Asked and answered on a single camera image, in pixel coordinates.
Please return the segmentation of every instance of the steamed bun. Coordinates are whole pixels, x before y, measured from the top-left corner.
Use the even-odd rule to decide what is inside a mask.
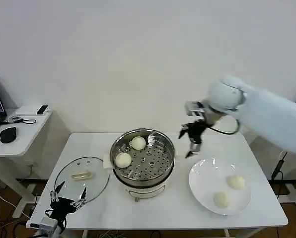
[[[245,188],[245,180],[242,176],[228,176],[226,181],[227,184],[235,190],[243,190]]]
[[[213,200],[215,205],[219,208],[226,208],[230,205],[229,197],[226,192],[216,192]]]
[[[132,157],[127,153],[120,153],[115,157],[115,164],[117,167],[123,169],[128,167],[132,162]]]
[[[142,150],[146,146],[146,141],[141,136],[136,136],[132,140],[132,147],[135,150]]]

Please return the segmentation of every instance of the perforated steamer tray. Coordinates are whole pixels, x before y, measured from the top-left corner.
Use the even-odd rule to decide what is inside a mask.
[[[136,136],[145,139],[143,150],[135,150],[130,142]],[[115,165],[119,153],[128,153],[132,157],[131,165],[121,169]],[[131,186],[152,186],[167,177],[174,163],[174,146],[170,139],[161,132],[151,129],[137,129],[123,134],[113,144],[110,160],[115,175]]]

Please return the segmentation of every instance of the white plate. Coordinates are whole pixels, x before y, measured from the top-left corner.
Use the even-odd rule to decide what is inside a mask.
[[[240,175],[245,179],[245,188],[241,191],[228,186],[226,179],[231,175]],[[189,174],[189,185],[195,198],[210,211],[221,215],[241,213],[251,201],[249,179],[235,166],[220,159],[206,159],[197,162]],[[230,206],[219,208],[213,201],[218,191],[227,192]]]

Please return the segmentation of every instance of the small side table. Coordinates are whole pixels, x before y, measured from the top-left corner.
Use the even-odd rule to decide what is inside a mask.
[[[7,113],[11,117],[15,111],[16,109],[8,109]],[[24,155],[45,125],[51,113],[51,111],[48,111],[43,116],[21,116],[23,119],[36,119],[37,122],[35,124],[15,124],[14,126],[17,127],[17,138],[12,143],[8,144],[0,142],[0,157],[19,157]],[[1,125],[0,132],[12,126],[12,124]],[[13,176],[6,172],[4,168],[5,164],[0,159],[0,180],[22,197],[13,213],[13,217],[18,218],[21,216],[21,212],[27,204],[34,204],[36,199],[38,199],[32,194],[35,184],[30,184],[25,188]]]

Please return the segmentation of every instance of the white table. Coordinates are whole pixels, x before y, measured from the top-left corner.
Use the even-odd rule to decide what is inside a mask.
[[[15,112],[16,109],[7,110],[7,114],[9,115],[8,118],[13,116],[13,113]],[[17,138],[8,144],[0,142],[0,157],[22,156],[29,149],[51,113],[52,112],[49,111],[43,116],[20,116],[23,119],[36,119],[37,122],[35,124],[16,123],[1,125],[0,132],[8,127],[17,127]],[[5,164],[0,160],[0,180],[22,197],[13,214],[13,217],[18,218],[21,216],[21,212],[27,204],[35,203],[36,198],[32,194],[35,184],[30,184],[28,188],[23,187],[15,178],[4,170],[4,166]]]
[[[185,159],[189,148],[187,137],[166,133],[175,145],[178,156],[166,190],[155,198],[135,203],[123,185],[114,177],[103,193],[67,216],[67,229],[78,230],[202,230],[248,228],[238,238],[247,238],[264,227],[284,226],[288,220],[265,175],[242,134],[233,136],[208,131],[199,156]],[[50,208],[50,191],[59,171],[82,156],[103,158],[120,133],[73,133],[49,178],[35,211],[28,221],[39,224]],[[220,216],[204,208],[194,198],[188,184],[189,171],[201,158],[223,158],[243,167],[250,174],[252,200],[246,210],[234,216]]]

